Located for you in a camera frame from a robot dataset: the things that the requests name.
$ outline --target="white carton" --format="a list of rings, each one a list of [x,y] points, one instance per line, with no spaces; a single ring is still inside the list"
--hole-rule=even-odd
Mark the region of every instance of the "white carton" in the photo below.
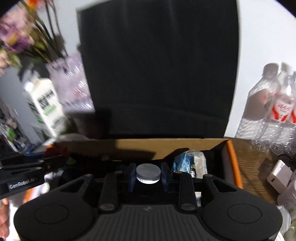
[[[57,137],[65,128],[65,116],[51,80],[34,78],[24,88],[26,101],[40,128],[50,137]]]

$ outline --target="plastic wrap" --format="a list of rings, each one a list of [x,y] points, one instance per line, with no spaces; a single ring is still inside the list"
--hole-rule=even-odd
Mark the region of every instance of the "plastic wrap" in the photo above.
[[[190,169],[194,168],[196,178],[202,178],[207,174],[207,165],[204,153],[196,150],[188,150],[181,155],[175,157],[172,171],[180,171],[190,173]]]
[[[79,52],[46,67],[64,114],[95,112]]]

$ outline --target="human hand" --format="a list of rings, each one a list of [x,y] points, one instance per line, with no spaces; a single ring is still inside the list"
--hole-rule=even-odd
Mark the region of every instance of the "human hand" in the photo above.
[[[5,239],[9,235],[9,205],[8,199],[2,199],[0,208],[0,237]]]

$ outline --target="wooden table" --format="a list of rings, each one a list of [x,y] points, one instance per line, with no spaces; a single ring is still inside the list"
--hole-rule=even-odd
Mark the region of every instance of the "wooden table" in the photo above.
[[[244,190],[277,204],[278,193],[266,180],[277,162],[276,156],[258,152],[250,140],[229,139],[232,140],[237,155]]]

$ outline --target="white bottle cap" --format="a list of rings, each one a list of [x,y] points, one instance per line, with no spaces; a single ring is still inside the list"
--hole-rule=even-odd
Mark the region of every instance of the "white bottle cap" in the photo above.
[[[24,84],[24,90],[27,91],[28,93],[30,93],[34,88],[34,84],[31,81],[27,81]]]
[[[150,163],[138,165],[136,168],[137,179],[145,184],[158,182],[160,179],[160,173],[160,168]]]

